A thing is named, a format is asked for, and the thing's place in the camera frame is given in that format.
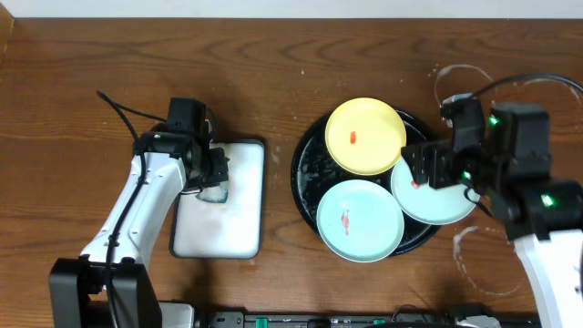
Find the green yellow sponge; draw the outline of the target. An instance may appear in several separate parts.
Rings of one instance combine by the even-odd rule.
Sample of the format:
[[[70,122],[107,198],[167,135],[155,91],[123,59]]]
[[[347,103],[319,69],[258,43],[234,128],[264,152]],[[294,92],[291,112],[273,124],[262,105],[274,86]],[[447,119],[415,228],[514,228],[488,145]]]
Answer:
[[[198,193],[196,198],[212,204],[226,203],[229,197],[228,185],[229,183],[227,181],[222,181],[216,186],[207,187]]]

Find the mint plate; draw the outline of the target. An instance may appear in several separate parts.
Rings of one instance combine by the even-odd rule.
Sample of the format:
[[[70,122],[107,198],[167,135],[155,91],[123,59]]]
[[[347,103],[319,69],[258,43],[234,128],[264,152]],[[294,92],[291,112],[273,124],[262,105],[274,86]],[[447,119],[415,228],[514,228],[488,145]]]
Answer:
[[[480,200],[477,193],[463,184],[438,190],[428,183],[416,184],[404,159],[399,159],[393,167],[391,191],[405,214],[430,225],[460,221],[473,211]]]
[[[404,236],[404,215],[394,196],[363,179],[346,180],[326,191],[316,224],[331,251],[360,263],[388,257]]]

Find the yellow plate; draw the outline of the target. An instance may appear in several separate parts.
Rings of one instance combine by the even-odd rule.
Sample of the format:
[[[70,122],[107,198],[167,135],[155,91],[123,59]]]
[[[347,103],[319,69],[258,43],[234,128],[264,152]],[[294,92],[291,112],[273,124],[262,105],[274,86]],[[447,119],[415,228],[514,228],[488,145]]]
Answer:
[[[343,169],[373,176],[391,169],[406,145],[404,121],[383,101],[358,97],[337,107],[324,129],[326,148]]]

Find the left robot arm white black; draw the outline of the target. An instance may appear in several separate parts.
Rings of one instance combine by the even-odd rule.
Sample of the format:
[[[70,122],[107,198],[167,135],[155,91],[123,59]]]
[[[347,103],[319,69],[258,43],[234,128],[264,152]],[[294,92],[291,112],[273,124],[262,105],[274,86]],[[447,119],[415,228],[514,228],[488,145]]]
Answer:
[[[148,276],[154,244],[174,200],[227,178],[207,129],[144,133],[124,189],[96,237],[49,274],[56,327],[194,327],[195,308],[158,300]]]

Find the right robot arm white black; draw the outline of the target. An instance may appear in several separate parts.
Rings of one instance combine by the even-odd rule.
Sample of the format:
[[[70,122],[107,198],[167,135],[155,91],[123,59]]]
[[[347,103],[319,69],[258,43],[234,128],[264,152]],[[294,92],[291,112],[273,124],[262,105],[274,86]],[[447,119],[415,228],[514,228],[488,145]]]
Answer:
[[[484,115],[471,95],[444,103],[450,139],[406,146],[414,182],[463,184],[489,199],[505,226],[544,327],[582,324],[582,187],[551,175],[549,115],[535,103],[501,103]]]

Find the black rectangular soap tray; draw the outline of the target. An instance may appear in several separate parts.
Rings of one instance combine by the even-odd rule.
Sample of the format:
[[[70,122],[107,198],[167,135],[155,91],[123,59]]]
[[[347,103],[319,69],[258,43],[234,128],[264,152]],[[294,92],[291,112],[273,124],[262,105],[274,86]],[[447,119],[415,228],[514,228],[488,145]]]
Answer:
[[[226,203],[180,195],[175,203],[170,253],[182,259],[248,260],[261,244],[265,147],[258,140],[214,143],[230,159]]]

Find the round black tray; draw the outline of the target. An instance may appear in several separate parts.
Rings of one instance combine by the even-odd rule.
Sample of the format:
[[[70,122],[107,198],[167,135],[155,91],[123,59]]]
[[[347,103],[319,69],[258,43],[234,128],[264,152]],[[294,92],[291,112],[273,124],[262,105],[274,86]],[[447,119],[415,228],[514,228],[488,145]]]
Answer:
[[[301,137],[291,162],[291,192],[303,220],[318,233],[317,208],[323,195],[336,184],[357,179],[358,176],[342,169],[329,154],[325,144],[326,114],[313,123]],[[414,220],[404,215],[404,236],[392,253],[399,256],[413,251],[437,232],[439,227]]]

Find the mint plate front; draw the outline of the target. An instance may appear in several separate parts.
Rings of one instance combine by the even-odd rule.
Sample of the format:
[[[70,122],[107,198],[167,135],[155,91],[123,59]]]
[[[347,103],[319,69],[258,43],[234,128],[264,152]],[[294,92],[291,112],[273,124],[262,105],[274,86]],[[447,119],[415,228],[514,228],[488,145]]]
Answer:
[[[404,215],[394,196],[363,179],[346,180],[326,191],[316,224],[331,251],[360,263],[388,257],[404,236]]]

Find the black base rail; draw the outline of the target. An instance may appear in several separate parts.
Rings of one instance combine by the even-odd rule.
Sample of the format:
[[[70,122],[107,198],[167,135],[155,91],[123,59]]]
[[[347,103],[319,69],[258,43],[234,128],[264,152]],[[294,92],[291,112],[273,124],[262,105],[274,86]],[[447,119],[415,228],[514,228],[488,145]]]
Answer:
[[[184,302],[162,302],[164,327],[191,328],[364,328],[364,327],[539,327],[531,314],[495,314],[477,303],[443,313],[404,305],[393,313],[205,313]]]

